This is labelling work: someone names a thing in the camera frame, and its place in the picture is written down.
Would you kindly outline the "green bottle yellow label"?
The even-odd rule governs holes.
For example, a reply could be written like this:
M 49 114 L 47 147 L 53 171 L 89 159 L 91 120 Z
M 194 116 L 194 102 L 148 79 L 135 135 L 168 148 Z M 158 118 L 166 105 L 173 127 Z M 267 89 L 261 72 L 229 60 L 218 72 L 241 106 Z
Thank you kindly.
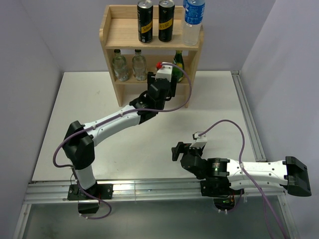
M 183 61 L 183 57 L 182 57 L 182 50 L 175 51 L 175 56 L 174 56 L 172 63 L 184 70 L 184 61 Z M 183 79 L 183 72 L 180 71 L 176 67 L 173 67 L 172 75 L 174 76 L 174 78 L 176 78 L 178 83 Z

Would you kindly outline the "clear soda bottle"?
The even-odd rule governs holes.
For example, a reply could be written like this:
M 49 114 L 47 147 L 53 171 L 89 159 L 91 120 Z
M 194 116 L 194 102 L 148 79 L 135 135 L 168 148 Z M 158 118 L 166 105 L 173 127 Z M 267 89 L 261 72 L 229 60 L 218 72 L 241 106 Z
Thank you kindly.
M 132 58 L 132 68 L 134 77 L 138 81 L 145 81 L 147 78 L 147 63 L 146 58 L 142 55 L 142 51 L 140 49 L 135 49 L 135 56 Z
M 121 54 L 120 49 L 114 50 L 114 58 L 112 61 L 114 73 L 120 82 L 125 82 L 129 78 L 126 58 Z

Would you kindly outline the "black can yellow label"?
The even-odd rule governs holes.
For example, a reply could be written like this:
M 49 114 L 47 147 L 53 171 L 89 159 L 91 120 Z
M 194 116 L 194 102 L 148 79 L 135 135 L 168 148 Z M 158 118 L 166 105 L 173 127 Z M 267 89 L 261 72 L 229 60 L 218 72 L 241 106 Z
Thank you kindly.
M 172 39 L 174 10 L 174 1 L 159 1 L 159 40 L 162 42 L 170 42 Z

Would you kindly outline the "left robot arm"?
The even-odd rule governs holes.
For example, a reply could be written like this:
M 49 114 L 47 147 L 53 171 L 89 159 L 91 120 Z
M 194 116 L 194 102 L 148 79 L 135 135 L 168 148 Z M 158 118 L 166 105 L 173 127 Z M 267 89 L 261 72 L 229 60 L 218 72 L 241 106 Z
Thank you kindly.
M 93 174 L 95 147 L 108 137 L 132 126 L 140 125 L 164 110 L 175 96 L 177 77 L 159 70 L 148 73 L 148 89 L 118 112 L 102 119 L 70 124 L 62 145 L 79 182 L 79 193 L 86 199 L 95 197 L 97 181 Z

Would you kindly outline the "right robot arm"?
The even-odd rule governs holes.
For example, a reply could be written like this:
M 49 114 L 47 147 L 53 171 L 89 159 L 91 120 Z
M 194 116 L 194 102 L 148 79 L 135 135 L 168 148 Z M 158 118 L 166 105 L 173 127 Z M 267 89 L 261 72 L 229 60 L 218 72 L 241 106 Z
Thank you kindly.
M 239 195 L 248 188 L 284 188 L 297 197 L 311 196 L 308 169 L 293 156 L 276 162 L 245 162 L 228 158 L 203 159 L 203 148 L 178 142 L 171 149 L 172 160 L 200 180 L 201 194 L 206 197 Z

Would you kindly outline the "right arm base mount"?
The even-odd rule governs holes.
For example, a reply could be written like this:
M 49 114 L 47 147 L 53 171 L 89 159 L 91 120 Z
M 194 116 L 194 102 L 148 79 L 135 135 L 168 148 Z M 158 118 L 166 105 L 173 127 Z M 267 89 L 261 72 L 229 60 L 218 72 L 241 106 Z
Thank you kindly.
M 200 181 L 201 195 L 213 198 L 217 210 L 230 211 L 240 201 L 244 190 L 234 190 L 229 185 L 230 183 L 221 184 L 217 181 L 202 180 Z

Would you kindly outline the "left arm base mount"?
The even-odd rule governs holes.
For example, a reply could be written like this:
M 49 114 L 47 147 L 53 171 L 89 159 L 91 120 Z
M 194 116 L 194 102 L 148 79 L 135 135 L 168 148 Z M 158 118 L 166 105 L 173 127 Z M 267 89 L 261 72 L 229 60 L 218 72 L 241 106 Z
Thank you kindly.
M 81 215 L 96 214 L 102 204 L 109 208 L 107 216 L 112 211 L 112 206 L 105 200 L 112 199 L 113 184 L 96 183 L 87 190 L 81 190 L 77 184 L 69 186 L 67 201 L 78 202 L 78 212 Z

